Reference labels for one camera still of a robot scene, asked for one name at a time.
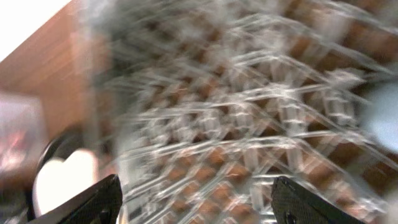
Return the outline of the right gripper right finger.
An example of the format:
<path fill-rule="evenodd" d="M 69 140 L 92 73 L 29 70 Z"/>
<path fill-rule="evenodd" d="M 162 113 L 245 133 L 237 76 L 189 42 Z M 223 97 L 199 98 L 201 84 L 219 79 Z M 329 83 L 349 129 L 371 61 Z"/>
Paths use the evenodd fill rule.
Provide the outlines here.
<path fill-rule="evenodd" d="M 271 197 L 281 224 L 364 224 L 286 176 L 274 180 Z"/>

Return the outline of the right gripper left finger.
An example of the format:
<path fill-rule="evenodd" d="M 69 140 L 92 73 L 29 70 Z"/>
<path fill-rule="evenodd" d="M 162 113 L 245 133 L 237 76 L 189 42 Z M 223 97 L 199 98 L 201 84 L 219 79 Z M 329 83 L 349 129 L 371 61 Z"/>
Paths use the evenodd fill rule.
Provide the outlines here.
<path fill-rule="evenodd" d="M 115 224 L 122 203 L 120 179 L 111 174 L 29 224 Z"/>

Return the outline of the pink bowl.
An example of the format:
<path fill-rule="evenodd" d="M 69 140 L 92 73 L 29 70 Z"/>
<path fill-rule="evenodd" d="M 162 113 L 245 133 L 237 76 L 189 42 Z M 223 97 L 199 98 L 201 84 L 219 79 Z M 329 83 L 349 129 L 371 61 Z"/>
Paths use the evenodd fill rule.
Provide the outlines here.
<path fill-rule="evenodd" d="M 51 158 L 34 181 L 32 200 L 35 216 L 61 206 L 99 179 L 99 161 L 94 152 L 81 148 L 67 159 Z"/>

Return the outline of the blue cup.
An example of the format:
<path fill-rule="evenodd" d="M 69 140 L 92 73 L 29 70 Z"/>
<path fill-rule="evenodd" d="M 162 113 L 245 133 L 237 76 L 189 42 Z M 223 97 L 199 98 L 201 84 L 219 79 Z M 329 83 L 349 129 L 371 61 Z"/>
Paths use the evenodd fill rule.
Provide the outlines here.
<path fill-rule="evenodd" d="M 362 127 L 388 151 L 397 154 L 397 82 L 378 83 L 366 95 Z"/>

